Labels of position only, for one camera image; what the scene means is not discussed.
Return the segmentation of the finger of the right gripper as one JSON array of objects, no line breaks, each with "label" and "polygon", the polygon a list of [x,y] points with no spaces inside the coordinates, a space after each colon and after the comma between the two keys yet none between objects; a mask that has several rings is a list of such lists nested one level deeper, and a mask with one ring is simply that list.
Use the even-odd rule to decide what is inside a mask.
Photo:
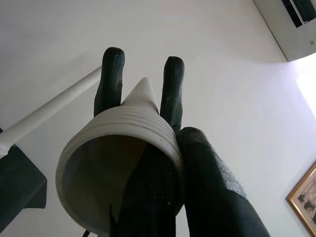
[{"label": "finger of the right gripper", "polygon": [[185,66],[181,58],[168,57],[163,71],[160,116],[172,127],[182,125],[182,84]]},{"label": "finger of the right gripper", "polygon": [[100,82],[94,99],[94,116],[121,105],[124,63],[122,49],[109,47],[104,52]]}]

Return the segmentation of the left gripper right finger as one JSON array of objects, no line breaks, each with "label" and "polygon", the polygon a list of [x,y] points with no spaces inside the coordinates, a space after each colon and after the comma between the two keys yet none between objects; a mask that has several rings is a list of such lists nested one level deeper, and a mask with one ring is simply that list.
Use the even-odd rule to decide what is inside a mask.
[{"label": "left gripper right finger", "polygon": [[177,135],[185,165],[185,209],[192,237],[267,237],[269,232],[245,191],[194,127]]}]

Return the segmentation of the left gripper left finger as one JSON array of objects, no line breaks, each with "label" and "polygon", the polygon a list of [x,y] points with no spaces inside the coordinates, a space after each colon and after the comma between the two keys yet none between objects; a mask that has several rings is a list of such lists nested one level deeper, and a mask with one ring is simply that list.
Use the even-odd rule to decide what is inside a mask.
[{"label": "left gripper left finger", "polygon": [[130,175],[112,237],[174,237],[179,201],[177,171],[169,157],[148,144]]}]

